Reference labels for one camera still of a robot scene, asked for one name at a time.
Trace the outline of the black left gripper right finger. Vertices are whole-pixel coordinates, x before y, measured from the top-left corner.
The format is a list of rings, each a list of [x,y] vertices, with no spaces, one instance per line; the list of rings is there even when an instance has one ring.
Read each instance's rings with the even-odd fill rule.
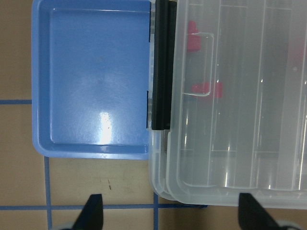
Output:
[[[240,193],[238,223],[242,230],[279,230],[280,226],[250,193]]]

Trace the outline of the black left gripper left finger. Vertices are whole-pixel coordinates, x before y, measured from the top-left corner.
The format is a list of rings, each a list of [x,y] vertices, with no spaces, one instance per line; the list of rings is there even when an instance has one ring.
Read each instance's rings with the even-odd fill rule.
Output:
[[[103,199],[101,194],[90,195],[80,215],[76,219],[74,230],[101,230],[104,224]]]

